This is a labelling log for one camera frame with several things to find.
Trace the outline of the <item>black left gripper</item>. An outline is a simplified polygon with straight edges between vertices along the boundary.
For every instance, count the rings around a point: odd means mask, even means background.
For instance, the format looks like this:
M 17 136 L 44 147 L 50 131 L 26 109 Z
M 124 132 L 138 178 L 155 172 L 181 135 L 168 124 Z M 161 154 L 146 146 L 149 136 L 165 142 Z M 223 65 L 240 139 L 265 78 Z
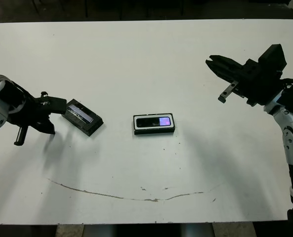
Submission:
M 11 123 L 19 127 L 17 138 L 14 142 L 16 146 L 24 144 L 29 127 L 41 133 L 55 134 L 54 125 L 49 120 L 48 111 L 44 109 L 42 103 L 38 103 L 32 98 L 26 100 L 20 111 L 11 114 Z

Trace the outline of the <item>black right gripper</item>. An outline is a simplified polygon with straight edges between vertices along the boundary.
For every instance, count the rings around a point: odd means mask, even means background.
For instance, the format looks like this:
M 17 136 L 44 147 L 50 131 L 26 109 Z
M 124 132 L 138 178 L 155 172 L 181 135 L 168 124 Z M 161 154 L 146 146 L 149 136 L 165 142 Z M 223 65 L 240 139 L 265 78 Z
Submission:
M 251 106 L 255 104 L 265 105 L 282 88 L 279 82 L 284 62 L 260 61 L 252 59 L 246 61 L 244 65 L 233 59 L 211 55 L 210 60 L 206 60 L 207 66 L 219 78 L 230 83 L 229 87 L 219 95 L 219 101 L 226 102 L 226 98 L 235 93 L 248 99 Z

